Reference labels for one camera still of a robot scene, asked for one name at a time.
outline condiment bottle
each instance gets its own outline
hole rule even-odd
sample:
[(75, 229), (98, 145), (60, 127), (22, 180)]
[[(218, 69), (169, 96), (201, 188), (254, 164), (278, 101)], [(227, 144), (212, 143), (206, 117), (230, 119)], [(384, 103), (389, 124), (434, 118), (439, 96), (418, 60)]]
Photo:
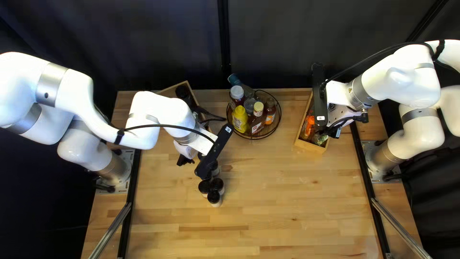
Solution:
[(219, 192), (216, 190), (211, 190), (207, 194), (207, 200), (211, 203), (211, 206), (218, 208), (222, 205), (222, 197), (220, 196)]
[(246, 98), (244, 97), (244, 91), (241, 86), (235, 85), (230, 89), (230, 108), (232, 111), (234, 111), (237, 106), (244, 105), (245, 100)]
[(220, 178), (214, 178), (211, 181), (211, 190), (216, 190), (220, 195), (223, 195), (225, 192), (224, 181)]
[(248, 122), (250, 126), (250, 133), (256, 134), (262, 130), (265, 125), (265, 117), (262, 116), (264, 113), (264, 104), (261, 102), (256, 102), (254, 104), (254, 113), (251, 116), (251, 119)]
[(232, 112), (233, 117), (233, 127), (241, 133), (245, 133), (247, 130), (247, 113), (246, 109), (239, 105)]
[(318, 146), (321, 146), (326, 140), (328, 140), (329, 136), (324, 134), (324, 135), (320, 135), (318, 132), (316, 132), (314, 135), (313, 135), (313, 139), (311, 140), (311, 142), (315, 145), (318, 145)]
[(276, 115), (276, 105), (275, 105), (275, 100), (273, 100), (273, 98), (270, 97), (267, 100), (267, 107), (265, 107), (264, 113), (267, 116), (265, 119), (265, 125), (272, 124), (273, 120), (275, 120), (275, 115)]
[(312, 126), (315, 124), (315, 117), (314, 116), (307, 116), (305, 118), (304, 125), (302, 126), (302, 130), (300, 131), (300, 137), (304, 140), (308, 140), (310, 136)]
[(198, 190), (200, 191), (201, 195), (207, 198), (207, 194), (211, 190), (211, 183), (208, 180), (203, 180), (198, 184)]

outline black metal pole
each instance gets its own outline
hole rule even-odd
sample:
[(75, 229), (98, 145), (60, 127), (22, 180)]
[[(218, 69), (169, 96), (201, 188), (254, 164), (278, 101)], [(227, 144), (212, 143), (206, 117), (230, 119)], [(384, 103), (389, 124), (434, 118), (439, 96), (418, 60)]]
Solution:
[(131, 229), (131, 217), (132, 211), (134, 210), (134, 197), (136, 193), (136, 187), (138, 185), (138, 173), (139, 173), (139, 166), (141, 160), (141, 150), (136, 149), (134, 151), (134, 159), (132, 162), (131, 167), (131, 179), (129, 182), (128, 188), (128, 197), (126, 198), (126, 202), (131, 202), (131, 210), (126, 215), (125, 220), (123, 220), (123, 225), (121, 227), (121, 234), (120, 234), (120, 243), (118, 244), (118, 256), (117, 259), (124, 259), (126, 258), (126, 252), (128, 249), (128, 240), (129, 240), (129, 232)]
[(441, 11), (441, 9), (444, 7), (444, 5), (446, 5), (448, 1), (449, 0), (436, 0), (417, 24), (412, 33), (407, 37), (406, 42), (418, 40), (423, 31), (428, 27), (428, 25), (430, 25), (436, 15)]
[(220, 57), (222, 59), (222, 85), (224, 86), (231, 74), (228, 0), (217, 0), (217, 9), (219, 16)]
[(350, 124), (351, 135), (353, 136), (353, 143), (355, 144), (356, 155), (358, 156), (359, 167), (361, 169), (362, 180), (364, 182), (364, 187), (366, 189), (366, 194), (368, 195), (369, 207), (372, 213), (372, 219), (374, 220), (375, 231), (379, 238), (380, 249), (383, 253), (383, 258), (386, 258), (386, 253), (390, 252), (390, 247), (388, 246), (388, 241), (386, 239), (385, 229), (383, 228), (382, 217), (380, 213), (372, 206), (372, 198), (375, 198), (374, 188), (372, 187), (372, 181), (369, 176), (368, 164), (366, 163), (366, 158), (364, 152), (362, 151), (361, 139), (359, 138), (358, 128), (356, 127), (356, 122)]

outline wooden crate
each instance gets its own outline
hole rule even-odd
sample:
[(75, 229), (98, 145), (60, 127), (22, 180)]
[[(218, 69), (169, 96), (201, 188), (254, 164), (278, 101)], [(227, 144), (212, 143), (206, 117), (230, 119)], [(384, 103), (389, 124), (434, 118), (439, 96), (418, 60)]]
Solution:
[[(196, 100), (195, 94), (193, 94), (193, 90), (190, 87), (189, 81), (180, 82), (180, 83), (175, 84), (173, 86), (170, 86), (170, 87), (168, 87), (166, 89), (163, 89), (161, 91), (155, 92), (155, 94), (163, 95), (163, 96), (169, 97), (169, 98), (177, 98), (177, 96), (176, 96), (176, 88), (179, 87), (179, 86), (187, 87), (190, 90), (190, 93), (192, 94), (193, 101), (195, 101), (196, 105), (199, 106), (198, 101)], [(205, 120), (205, 117), (204, 117), (204, 115), (202, 113), (200, 113), (199, 116), (200, 116), (200, 121)]]
[(295, 140), (294, 140), (294, 146), (302, 148), (302, 149), (305, 149), (305, 150), (310, 151), (310, 152), (314, 152), (314, 153), (317, 153), (317, 154), (322, 154), (327, 150), (330, 138), (328, 138), (321, 146), (317, 146), (315, 144), (312, 144), (312, 143), (310, 143), (308, 141), (305, 141), (305, 140), (300, 138), (300, 132), (302, 130), (302, 126), (304, 125), (305, 117), (307, 116), (308, 111), (313, 106), (313, 101), (311, 100), (312, 97), (313, 97), (313, 92), (311, 92), (311, 94), (310, 94), (310, 98), (308, 99), (304, 115), (302, 116), (302, 118), (300, 120), (299, 130), (297, 131), (297, 135), (296, 135)]

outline orange bottle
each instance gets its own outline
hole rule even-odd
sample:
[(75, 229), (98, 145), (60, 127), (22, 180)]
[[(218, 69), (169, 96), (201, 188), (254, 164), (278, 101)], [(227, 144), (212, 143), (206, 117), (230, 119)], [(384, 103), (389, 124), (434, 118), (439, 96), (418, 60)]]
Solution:
[(302, 126), (302, 130), (300, 131), (300, 137), (304, 140), (307, 140), (312, 133), (312, 126), (315, 124), (315, 116), (307, 116), (305, 117), (304, 125)]

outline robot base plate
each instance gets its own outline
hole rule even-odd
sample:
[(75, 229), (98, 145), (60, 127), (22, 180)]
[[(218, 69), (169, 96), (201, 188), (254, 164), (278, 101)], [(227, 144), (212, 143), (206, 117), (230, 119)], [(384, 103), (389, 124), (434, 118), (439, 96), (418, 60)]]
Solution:
[[(375, 146), (375, 142), (376, 142), (375, 140), (361, 141), (362, 151), (364, 152), (364, 154), (371, 152), (374, 148), (377, 148), (377, 146)], [(369, 176), (371, 178), (372, 183), (398, 183), (398, 182), (401, 182), (400, 179), (393, 179), (393, 180), (389, 180), (389, 181), (385, 182), (382, 179), (382, 177), (385, 174), (373, 173), (372, 170), (370, 170), (370, 168), (368, 168), (368, 171), (369, 171)], [(395, 168), (393, 168), (392, 171), (395, 174), (400, 174), (401, 173), (401, 169), (399, 168), (398, 165)]]

